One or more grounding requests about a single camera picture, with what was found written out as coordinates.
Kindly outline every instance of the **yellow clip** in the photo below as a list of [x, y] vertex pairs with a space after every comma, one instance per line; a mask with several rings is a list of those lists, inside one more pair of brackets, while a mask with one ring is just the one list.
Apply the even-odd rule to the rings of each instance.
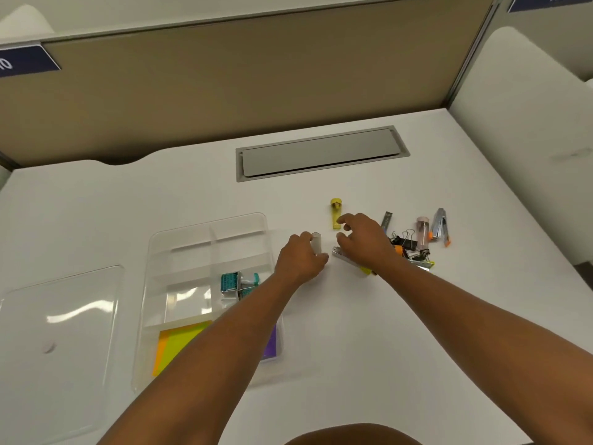
[[333, 222], [333, 228], [335, 230], [341, 230], [342, 225], [337, 222], [338, 218], [342, 216], [342, 200], [339, 198], [333, 198], [330, 201], [331, 205], [331, 220]]

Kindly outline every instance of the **yellow sticky note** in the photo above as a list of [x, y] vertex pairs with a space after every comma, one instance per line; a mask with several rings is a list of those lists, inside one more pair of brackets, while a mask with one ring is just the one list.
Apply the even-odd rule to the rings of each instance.
[[212, 321], [190, 324], [181, 328], [165, 329], [158, 336], [157, 357], [154, 361], [152, 375], [158, 376], [183, 348], [200, 332], [204, 331]]

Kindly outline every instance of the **forearm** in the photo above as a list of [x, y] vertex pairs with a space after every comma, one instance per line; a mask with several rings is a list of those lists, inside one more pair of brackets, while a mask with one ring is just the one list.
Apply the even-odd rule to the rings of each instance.
[[217, 443], [297, 288], [272, 275], [189, 343], [100, 444]]
[[593, 441], [589, 353], [400, 259], [394, 256], [378, 273], [534, 441]]

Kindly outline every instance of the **purple sticky note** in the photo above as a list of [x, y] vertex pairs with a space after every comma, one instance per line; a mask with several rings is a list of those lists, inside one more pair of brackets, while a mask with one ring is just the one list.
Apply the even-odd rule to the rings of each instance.
[[270, 340], [266, 345], [266, 349], [263, 351], [262, 361], [265, 359], [275, 358], [276, 357], [276, 326], [271, 331]]

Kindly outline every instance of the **person's knee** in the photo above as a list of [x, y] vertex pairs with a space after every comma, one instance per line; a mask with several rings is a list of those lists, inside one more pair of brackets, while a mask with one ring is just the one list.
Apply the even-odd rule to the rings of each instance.
[[408, 435], [375, 423], [334, 426], [303, 434], [287, 445], [420, 445]]

